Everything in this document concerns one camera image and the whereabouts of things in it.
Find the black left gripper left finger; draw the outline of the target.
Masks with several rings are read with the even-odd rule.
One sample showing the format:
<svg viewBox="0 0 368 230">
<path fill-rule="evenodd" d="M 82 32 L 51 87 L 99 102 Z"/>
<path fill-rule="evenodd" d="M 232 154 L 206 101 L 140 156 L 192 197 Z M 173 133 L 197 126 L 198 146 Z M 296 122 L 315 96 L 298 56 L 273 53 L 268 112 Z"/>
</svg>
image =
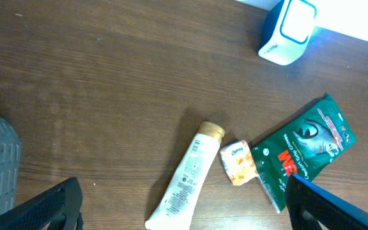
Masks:
<svg viewBox="0 0 368 230">
<path fill-rule="evenodd" d="M 0 215 L 0 230 L 82 230 L 82 198 L 78 179 L 68 178 Z"/>
</svg>

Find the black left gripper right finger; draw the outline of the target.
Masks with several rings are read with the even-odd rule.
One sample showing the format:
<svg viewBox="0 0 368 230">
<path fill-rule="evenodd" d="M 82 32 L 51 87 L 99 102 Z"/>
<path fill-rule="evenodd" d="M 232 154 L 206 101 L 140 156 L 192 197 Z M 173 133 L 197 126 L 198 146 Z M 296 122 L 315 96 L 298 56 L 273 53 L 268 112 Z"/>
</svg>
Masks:
<svg viewBox="0 0 368 230">
<path fill-rule="evenodd" d="M 308 180 L 291 175 L 285 191 L 293 229 L 368 229 L 368 213 Z"/>
</svg>

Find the green 3M gloves packet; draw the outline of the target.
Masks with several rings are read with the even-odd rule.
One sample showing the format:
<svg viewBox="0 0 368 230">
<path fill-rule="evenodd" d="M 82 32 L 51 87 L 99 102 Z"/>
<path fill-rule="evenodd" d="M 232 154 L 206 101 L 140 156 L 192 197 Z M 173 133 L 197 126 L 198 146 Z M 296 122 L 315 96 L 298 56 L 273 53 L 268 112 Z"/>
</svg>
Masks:
<svg viewBox="0 0 368 230">
<path fill-rule="evenodd" d="M 312 181 L 357 138 L 329 94 L 251 147 L 258 178 L 277 213 L 286 207 L 292 174 Z"/>
</svg>

